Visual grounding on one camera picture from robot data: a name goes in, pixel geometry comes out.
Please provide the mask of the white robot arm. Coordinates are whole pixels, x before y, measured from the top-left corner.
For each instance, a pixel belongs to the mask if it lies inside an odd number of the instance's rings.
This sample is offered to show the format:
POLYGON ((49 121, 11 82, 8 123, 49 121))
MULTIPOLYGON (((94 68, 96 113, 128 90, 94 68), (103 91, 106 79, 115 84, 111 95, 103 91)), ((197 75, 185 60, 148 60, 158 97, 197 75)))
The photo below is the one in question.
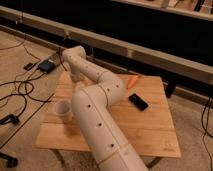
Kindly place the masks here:
POLYGON ((62 57, 70 66, 73 81, 86 76, 94 82, 75 91, 71 105, 100 170, 149 171, 108 111, 124 96, 123 81, 110 70, 87 61, 82 46, 64 50, 62 57))

